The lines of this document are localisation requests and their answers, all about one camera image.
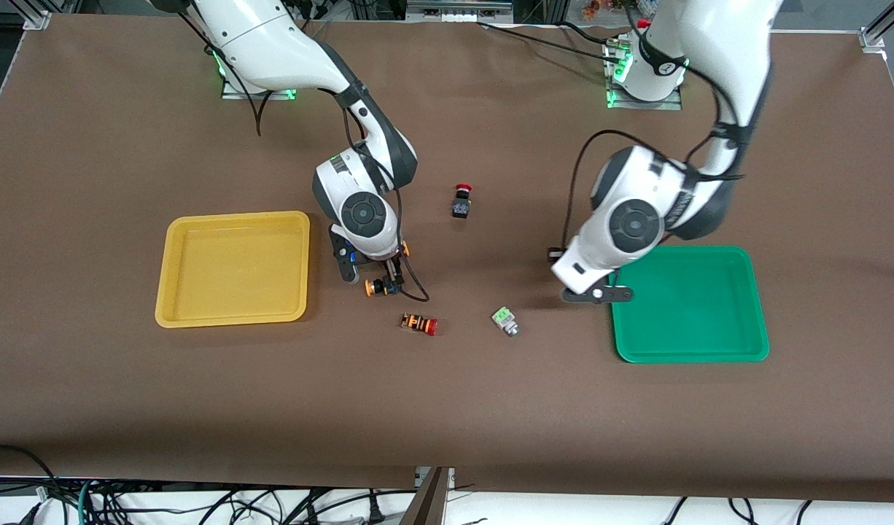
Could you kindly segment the green plastic tray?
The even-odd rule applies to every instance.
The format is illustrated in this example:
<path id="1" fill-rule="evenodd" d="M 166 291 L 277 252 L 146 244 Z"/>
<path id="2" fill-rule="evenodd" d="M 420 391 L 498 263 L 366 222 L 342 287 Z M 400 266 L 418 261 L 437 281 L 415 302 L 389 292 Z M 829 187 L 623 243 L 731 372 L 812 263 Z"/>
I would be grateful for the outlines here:
<path id="1" fill-rule="evenodd" d="M 770 350 L 753 260 L 738 246 L 658 246 L 624 266 L 633 299 L 613 304 L 630 363 L 764 361 Z"/>

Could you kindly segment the yellow plastic tray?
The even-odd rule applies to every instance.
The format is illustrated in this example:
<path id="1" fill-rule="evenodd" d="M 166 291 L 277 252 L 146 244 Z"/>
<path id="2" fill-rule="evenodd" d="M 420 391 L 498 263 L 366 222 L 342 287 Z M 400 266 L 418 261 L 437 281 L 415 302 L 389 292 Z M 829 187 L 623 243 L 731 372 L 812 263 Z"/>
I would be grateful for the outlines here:
<path id="1" fill-rule="evenodd" d="M 155 320 L 168 329 L 298 320 L 311 222 L 300 211 L 183 217 L 168 227 Z"/>

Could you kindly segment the brown table leg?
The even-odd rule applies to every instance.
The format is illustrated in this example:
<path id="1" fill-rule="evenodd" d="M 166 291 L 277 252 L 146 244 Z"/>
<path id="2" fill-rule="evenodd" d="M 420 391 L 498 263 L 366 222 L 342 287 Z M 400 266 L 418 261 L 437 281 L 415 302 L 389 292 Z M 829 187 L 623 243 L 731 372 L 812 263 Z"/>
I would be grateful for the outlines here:
<path id="1" fill-rule="evenodd" d="M 415 492 L 398 525 L 443 525 L 450 492 L 443 468 L 433 467 L 424 484 Z"/>

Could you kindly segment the grey power strip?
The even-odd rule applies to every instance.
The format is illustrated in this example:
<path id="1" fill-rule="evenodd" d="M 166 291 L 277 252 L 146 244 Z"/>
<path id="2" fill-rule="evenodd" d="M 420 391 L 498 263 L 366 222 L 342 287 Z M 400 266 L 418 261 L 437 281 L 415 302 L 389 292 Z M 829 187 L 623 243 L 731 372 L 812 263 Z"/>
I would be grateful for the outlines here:
<path id="1" fill-rule="evenodd" d="M 406 0 L 405 20 L 511 24 L 513 0 Z"/>

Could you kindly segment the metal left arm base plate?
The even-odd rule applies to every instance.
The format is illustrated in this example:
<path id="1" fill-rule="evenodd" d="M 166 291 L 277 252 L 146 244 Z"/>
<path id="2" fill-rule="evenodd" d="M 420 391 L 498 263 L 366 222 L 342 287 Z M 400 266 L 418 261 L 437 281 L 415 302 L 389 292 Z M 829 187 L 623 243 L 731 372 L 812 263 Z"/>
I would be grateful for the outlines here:
<path id="1" fill-rule="evenodd" d="M 680 86 L 684 80 L 684 74 L 678 74 L 674 80 L 672 90 L 668 96 L 655 101 L 643 100 L 632 96 L 625 89 L 624 80 L 627 76 L 638 77 L 636 72 L 642 72 L 647 66 L 646 62 L 631 47 L 629 39 L 617 37 L 617 39 L 607 39 L 602 44 L 604 57 L 614 58 L 615 62 L 607 63 L 605 66 L 606 76 L 606 101 L 608 109 L 638 109 L 638 110 L 660 110 L 660 111 L 680 111 L 683 109 L 683 97 L 681 97 Z"/>

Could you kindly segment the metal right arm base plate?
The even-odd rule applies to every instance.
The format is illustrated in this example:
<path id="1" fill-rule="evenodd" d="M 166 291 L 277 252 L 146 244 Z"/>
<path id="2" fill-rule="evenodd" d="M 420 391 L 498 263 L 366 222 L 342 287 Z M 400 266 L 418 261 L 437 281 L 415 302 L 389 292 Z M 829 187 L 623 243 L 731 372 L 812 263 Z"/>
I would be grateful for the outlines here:
<path id="1" fill-rule="evenodd" d="M 228 81 L 230 77 L 223 69 L 218 69 L 218 74 L 222 80 L 220 98 L 225 100 L 246 99 L 246 93 L 242 89 L 237 89 L 237 87 Z M 269 96 L 270 101 L 294 101 L 297 98 L 296 90 L 281 90 L 281 92 L 273 92 Z"/>

